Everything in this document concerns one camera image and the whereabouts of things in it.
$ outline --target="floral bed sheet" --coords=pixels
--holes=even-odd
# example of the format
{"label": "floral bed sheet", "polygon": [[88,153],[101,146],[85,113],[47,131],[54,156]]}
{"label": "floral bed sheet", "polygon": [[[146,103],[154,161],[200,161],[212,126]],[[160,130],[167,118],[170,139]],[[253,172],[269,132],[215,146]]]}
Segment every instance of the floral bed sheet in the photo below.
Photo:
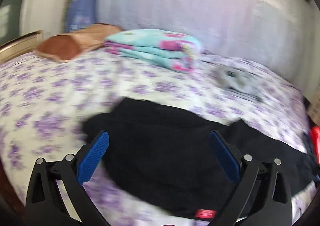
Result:
{"label": "floral bed sheet", "polygon": [[[87,52],[64,64],[34,53],[0,66],[0,157],[20,200],[38,157],[47,162],[76,153],[84,144],[81,121],[110,111],[123,97],[183,108],[212,121],[230,124],[242,118],[260,132],[305,152],[307,131],[302,96],[268,68],[241,58],[203,55],[193,74],[160,68],[139,59]],[[263,103],[227,95],[219,88],[219,65],[245,69],[260,78]],[[79,219],[59,184],[70,215]],[[112,226],[207,225],[170,216],[119,189],[99,166],[84,184],[88,195]],[[311,183],[292,198],[293,222],[316,192]]]}

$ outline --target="red label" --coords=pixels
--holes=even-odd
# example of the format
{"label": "red label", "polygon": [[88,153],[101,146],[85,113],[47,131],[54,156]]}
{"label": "red label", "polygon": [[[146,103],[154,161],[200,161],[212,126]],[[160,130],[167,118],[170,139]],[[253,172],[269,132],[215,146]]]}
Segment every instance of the red label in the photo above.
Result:
{"label": "red label", "polygon": [[212,219],[215,217],[217,211],[213,210],[197,210],[196,218]]}

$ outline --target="brown pillow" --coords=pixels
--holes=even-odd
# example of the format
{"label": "brown pillow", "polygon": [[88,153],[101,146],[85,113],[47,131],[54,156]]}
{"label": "brown pillow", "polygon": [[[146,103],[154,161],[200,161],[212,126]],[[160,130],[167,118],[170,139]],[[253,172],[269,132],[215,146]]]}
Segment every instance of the brown pillow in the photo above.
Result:
{"label": "brown pillow", "polygon": [[67,62],[80,53],[94,50],[103,45],[105,37],[123,31],[120,27],[93,24],[79,31],[53,36],[43,41],[36,53],[58,62]]}

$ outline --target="gray cloth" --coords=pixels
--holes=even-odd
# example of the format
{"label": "gray cloth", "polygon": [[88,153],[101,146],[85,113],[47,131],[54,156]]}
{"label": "gray cloth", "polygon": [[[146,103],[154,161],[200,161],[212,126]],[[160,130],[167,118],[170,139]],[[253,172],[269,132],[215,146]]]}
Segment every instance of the gray cloth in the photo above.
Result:
{"label": "gray cloth", "polygon": [[252,102],[261,101],[259,81],[254,74],[228,66],[219,67],[218,74],[227,93]]}

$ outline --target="blue gripper pad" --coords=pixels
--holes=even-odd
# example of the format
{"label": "blue gripper pad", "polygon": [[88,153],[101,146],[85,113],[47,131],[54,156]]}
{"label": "blue gripper pad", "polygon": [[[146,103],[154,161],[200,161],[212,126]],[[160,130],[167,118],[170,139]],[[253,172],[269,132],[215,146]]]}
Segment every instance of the blue gripper pad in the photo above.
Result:
{"label": "blue gripper pad", "polygon": [[84,182],[88,182],[90,180],[93,172],[95,171],[98,163],[107,151],[108,147],[109,135],[107,132],[103,132],[78,166],[77,179],[80,185],[83,185]]}
{"label": "blue gripper pad", "polygon": [[235,157],[217,133],[211,132],[209,141],[210,146],[228,179],[235,184],[239,184],[241,180],[240,165]]}

